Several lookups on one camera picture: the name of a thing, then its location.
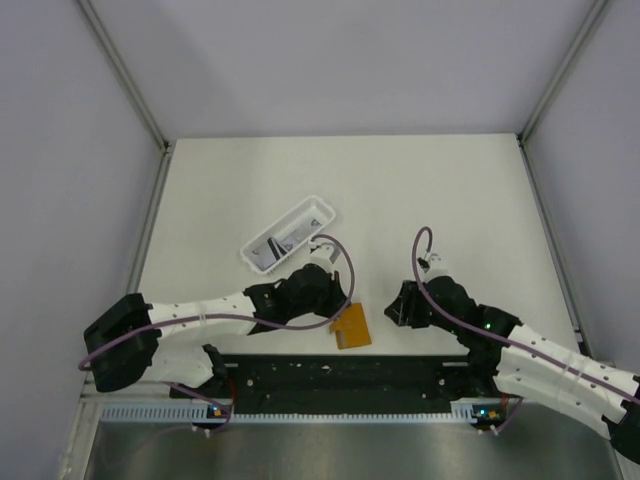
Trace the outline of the yellow leather card holder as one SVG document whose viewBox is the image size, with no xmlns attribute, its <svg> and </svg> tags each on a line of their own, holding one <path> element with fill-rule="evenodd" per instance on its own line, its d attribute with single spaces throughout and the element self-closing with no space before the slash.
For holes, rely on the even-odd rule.
<svg viewBox="0 0 640 480">
<path fill-rule="evenodd" d="M 372 344 L 365 312 L 361 303 L 350 305 L 344 313 L 330 324 L 339 350 L 359 348 Z"/>
</svg>

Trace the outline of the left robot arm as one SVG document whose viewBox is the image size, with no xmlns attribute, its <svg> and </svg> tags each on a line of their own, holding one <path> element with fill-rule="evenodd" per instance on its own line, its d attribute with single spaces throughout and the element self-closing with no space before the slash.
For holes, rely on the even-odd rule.
<svg viewBox="0 0 640 480">
<path fill-rule="evenodd" d="M 350 306 L 354 290 L 342 286 L 337 271 L 309 263 L 287 278 L 212 300 L 150 303 L 127 294 L 85 329 L 87 355 L 78 368 L 92 374 L 101 393 L 147 380 L 216 396 L 227 382 L 216 340 L 299 332 L 296 321 L 306 315 L 316 317 L 309 327 L 318 329 Z"/>
</svg>

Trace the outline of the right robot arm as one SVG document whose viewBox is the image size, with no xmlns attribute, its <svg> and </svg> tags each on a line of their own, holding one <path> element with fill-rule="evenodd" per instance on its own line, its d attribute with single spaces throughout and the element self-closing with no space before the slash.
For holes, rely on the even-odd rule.
<svg viewBox="0 0 640 480">
<path fill-rule="evenodd" d="M 468 350 L 466 380 L 474 393 L 532 400 L 586 425 L 638 462 L 638 375 L 554 343 L 518 317 L 476 302 L 449 276 L 404 281 L 384 313 L 400 327 L 438 327 L 455 336 Z"/>
</svg>

